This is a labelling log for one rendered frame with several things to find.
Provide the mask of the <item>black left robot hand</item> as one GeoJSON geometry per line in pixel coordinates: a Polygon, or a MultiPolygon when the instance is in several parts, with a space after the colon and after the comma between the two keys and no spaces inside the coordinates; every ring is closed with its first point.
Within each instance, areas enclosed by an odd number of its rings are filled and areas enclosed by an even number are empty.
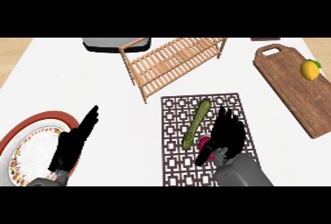
{"type": "Polygon", "coordinates": [[[70,132],[63,132],[58,138],[57,152],[48,169],[70,172],[79,161],[83,146],[88,141],[91,132],[100,121],[100,106],[88,112],[82,124],[70,132]]]}

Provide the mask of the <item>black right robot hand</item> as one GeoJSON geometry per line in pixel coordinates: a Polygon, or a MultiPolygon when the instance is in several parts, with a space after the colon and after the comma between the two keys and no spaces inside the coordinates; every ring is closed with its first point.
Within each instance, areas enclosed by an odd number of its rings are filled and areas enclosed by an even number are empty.
{"type": "Polygon", "coordinates": [[[219,116],[216,118],[212,138],[203,146],[196,164],[203,166],[210,155],[218,149],[227,148],[225,159],[232,159],[244,149],[246,130],[244,123],[238,120],[238,116],[231,109],[221,107],[219,116]]]}

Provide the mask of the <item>pink cupcake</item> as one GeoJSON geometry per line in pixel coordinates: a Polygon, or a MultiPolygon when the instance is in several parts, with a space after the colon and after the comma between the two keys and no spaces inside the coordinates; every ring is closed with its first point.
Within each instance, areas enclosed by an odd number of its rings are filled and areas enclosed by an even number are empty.
{"type": "MultiPolygon", "coordinates": [[[[199,142],[199,150],[200,152],[203,151],[203,147],[207,144],[207,142],[210,141],[210,136],[203,136],[199,142]]],[[[215,160],[215,151],[212,152],[212,155],[209,156],[209,161],[215,160]]]]}

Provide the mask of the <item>brown patterned placemat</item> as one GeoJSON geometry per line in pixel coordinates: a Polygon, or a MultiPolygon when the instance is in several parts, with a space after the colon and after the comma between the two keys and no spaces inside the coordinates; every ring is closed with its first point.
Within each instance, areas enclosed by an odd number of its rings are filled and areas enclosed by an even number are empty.
{"type": "Polygon", "coordinates": [[[244,106],[238,93],[163,96],[162,105],[162,156],[165,186],[218,186],[213,179],[216,166],[213,157],[203,167],[196,165],[200,154],[200,140],[212,134],[219,108],[231,109],[238,115],[246,129],[243,154],[259,163],[255,140],[244,114],[244,106]],[[199,126],[191,148],[182,148],[182,140],[193,124],[193,118],[201,101],[207,99],[212,107],[199,126]]]}

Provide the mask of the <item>wooden tiered shelf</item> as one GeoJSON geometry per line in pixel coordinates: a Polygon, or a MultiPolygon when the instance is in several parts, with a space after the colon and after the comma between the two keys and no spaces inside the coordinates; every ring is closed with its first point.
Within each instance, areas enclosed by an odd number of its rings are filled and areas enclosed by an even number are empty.
{"type": "Polygon", "coordinates": [[[194,68],[212,58],[221,58],[228,38],[176,38],[135,60],[126,50],[142,42],[138,38],[119,46],[132,83],[139,87],[144,102],[194,68]]]}

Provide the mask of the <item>green cucumber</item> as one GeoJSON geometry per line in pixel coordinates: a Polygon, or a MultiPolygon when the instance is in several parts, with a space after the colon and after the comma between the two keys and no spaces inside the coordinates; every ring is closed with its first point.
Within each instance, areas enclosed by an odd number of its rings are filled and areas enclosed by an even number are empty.
{"type": "Polygon", "coordinates": [[[182,141],[182,147],[185,150],[188,150],[193,147],[193,142],[194,142],[194,137],[196,137],[196,132],[197,129],[201,125],[203,119],[210,111],[210,107],[212,107],[212,102],[209,99],[203,99],[200,106],[197,108],[196,111],[196,115],[191,121],[191,127],[188,128],[185,137],[184,137],[184,141],[182,141]]]}

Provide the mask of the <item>red rimmed floral plate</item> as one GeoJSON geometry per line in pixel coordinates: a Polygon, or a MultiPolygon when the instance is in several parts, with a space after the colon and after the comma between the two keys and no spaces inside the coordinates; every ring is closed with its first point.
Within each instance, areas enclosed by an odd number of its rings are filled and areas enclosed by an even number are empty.
{"type": "Polygon", "coordinates": [[[73,115],[48,111],[14,127],[0,141],[0,186],[27,186],[36,178],[51,178],[60,134],[77,126],[73,115]]]}

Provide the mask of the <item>brown wooden cutting board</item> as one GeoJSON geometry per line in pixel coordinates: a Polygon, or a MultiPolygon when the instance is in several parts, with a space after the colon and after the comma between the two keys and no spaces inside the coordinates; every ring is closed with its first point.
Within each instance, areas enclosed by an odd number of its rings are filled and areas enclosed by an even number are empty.
{"type": "Polygon", "coordinates": [[[312,138],[331,131],[331,82],[323,74],[306,80],[306,58],[293,48],[271,44],[256,50],[253,64],[312,138]]]}

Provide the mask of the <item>yellow lemon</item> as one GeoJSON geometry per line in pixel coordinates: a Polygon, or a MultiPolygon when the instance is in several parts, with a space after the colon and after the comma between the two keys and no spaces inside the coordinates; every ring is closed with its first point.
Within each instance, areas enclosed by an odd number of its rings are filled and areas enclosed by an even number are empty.
{"type": "Polygon", "coordinates": [[[300,65],[300,74],[309,80],[314,81],[320,75],[321,63],[308,59],[300,65]]]}

